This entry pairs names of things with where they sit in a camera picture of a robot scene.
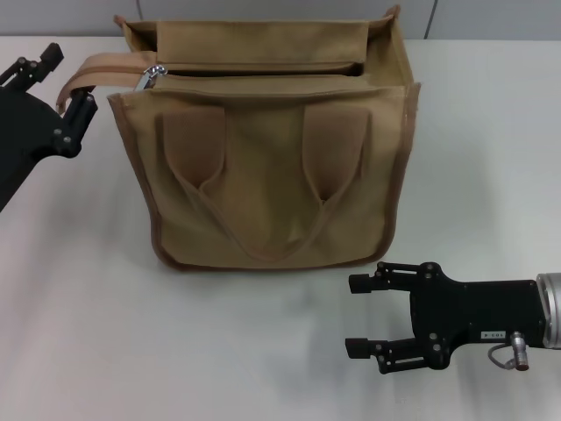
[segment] cable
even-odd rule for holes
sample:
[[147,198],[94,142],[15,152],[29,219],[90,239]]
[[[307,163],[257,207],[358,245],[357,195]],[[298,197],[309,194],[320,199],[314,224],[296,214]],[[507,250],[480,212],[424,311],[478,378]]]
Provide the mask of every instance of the cable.
[[142,7],[140,6],[140,0],[135,0],[135,4],[137,5],[138,17],[140,18],[140,20],[144,20],[144,13],[142,13]]
[[497,345],[497,346],[493,346],[489,350],[489,352],[487,353],[487,357],[489,357],[489,360],[491,360],[491,362],[495,366],[497,366],[499,368],[502,368],[503,370],[512,370],[515,367],[515,361],[514,360],[508,360],[505,364],[503,364],[493,357],[493,353],[495,351],[497,351],[499,349],[502,349],[502,348],[509,348],[509,347],[510,347],[510,344],[500,344],[500,345]]
[[430,27],[432,26],[432,19],[435,17],[435,12],[437,11],[438,0],[432,4],[432,11],[430,11],[430,18],[429,23],[427,24],[427,30],[424,32],[424,38],[427,39],[429,37]]

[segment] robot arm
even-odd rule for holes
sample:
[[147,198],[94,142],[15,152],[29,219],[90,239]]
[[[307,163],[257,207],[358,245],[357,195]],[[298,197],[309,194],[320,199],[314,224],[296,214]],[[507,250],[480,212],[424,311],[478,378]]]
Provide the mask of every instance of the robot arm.
[[[528,369],[526,346],[555,348],[557,301],[561,274],[543,274],[536,281],[456,282],[434,262],[422,265],[379,263],[373,277],[351,275],[352,294],[400,290],[409,292],[414,338],[386,341],[347,339],[352,359],[375,357],[382,374],[422,367],[447,368],[456,348],[464,344],[498,343],[489,358],[499,367]],[[512,346],[506,364],[493,351]]]
[[97,111],[88,90],[73,94],[64,118],[26,93],[63,58],[59,45],[53,43],[40,61],[20,57],[0,75],[0,211],[39,161],[53,155],[74,158],[82,149],[83,135]]

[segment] bag handle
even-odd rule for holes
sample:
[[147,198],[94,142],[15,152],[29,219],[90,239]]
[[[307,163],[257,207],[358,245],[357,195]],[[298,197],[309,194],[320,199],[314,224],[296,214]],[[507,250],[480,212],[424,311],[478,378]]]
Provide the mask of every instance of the bag handle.
[[155,64],[154,51],[92,55],[60,90],[56,100],[57,111],[62,114],[66,110],[66,102],[75,89],[93,89],[97,85],[134,88],[145,70]]
[[226,116],[215,105],[192,106],[162,115],[164,154],[183,189],[198,196],[206,209],[239,247],[255,260],[275,262],[298,253],[322,231],[331,213],[358,173],[365,137],[370,130],[368,109],[349,105],[311,104],[304,111],[302,166],[317,213],[307,233],[277,249],[256,249],[232,226],[227,213],[208,191],[222,176],[225,164]]

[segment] gray wall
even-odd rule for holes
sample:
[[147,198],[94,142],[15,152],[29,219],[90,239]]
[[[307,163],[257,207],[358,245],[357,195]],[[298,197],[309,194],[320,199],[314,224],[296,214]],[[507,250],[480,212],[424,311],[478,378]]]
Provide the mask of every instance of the gray wall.
[[[398,0],[139,0],[145,19],[377,18]],[[401,0],[406,38],[421,39],[435,0]],[[118,35],[135,0],[0,0],[0,34]],[[561,39],[561,0],[438,0],[430,39]]]

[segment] metal zipper slider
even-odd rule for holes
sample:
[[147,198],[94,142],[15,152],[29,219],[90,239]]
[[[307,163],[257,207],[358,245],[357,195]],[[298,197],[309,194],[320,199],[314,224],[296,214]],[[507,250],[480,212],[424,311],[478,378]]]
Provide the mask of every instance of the metal zipper slider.
[[161,64],[157,64],[155,66],[147,68],[144,71],[144,74],[142,75],[140,80],[138,81],[137,86],[134,89],[135,92],[137,90],[143,90],[143,89],[146,89],[146,88],[151,88],[153,86],[153,83],[154,83],[154,80],[156,79],[156,77],[158,77],[160,75],[165,75],[165,74],[167,74],[167,69],[164,68]]

